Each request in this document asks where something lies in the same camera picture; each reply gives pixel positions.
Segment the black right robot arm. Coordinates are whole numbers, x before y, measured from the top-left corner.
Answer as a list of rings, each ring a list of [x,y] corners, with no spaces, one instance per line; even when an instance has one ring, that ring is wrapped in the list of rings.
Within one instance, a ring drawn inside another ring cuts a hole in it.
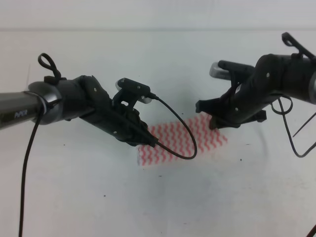
[[[221,97],[196,102],[197,113],[211,115],[210,129],[239,128],[249,122],[266,120],[264,108],[281,96],[316,102],[316,57],[290,33],[282,41],[298,53],[266,54],[256,66],[220,60],[212,64],[210,76],[231,82]]]

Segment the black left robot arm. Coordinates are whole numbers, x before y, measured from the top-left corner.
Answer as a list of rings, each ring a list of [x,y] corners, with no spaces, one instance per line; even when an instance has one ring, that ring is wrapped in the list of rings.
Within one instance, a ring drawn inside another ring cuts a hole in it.
[[[158,139],[148,131],[134,108],[138,101],[150,103],[148,86],[122,78],[116,82],[117,94],[110,98],[94,76],[68,80],[45,53],[38,57],[38,62],[53,75],[29,84],[25,91],[0,95],[2,129],[28,120],[47,125],[80,118],[131,146],[156,145]]]

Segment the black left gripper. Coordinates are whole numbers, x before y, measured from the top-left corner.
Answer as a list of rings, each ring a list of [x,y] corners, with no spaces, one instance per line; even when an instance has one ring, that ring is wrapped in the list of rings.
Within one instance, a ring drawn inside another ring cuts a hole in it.
[[[136,109],[125,106],[126,102],[113,105],[112,98],[94,76],[81,76],[81,87],[91,108],[89,113],[81,116],[82,120],[131,146],[156,146],[158,138],[150,134],[148,125],[140,119]]]

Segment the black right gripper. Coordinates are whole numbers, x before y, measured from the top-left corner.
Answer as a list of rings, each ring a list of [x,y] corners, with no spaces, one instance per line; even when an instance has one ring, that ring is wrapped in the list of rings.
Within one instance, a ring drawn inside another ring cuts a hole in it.
[[[239,90],[232,90],[227,99],[198,100],[196,113],[219,112],[209,122],[211,130],[239,128],[246,123],[264,122],[267,114],[263,109],[276,98],[272,95],[275,90],[276,84],[271,74],[251,76],[239,85]]]

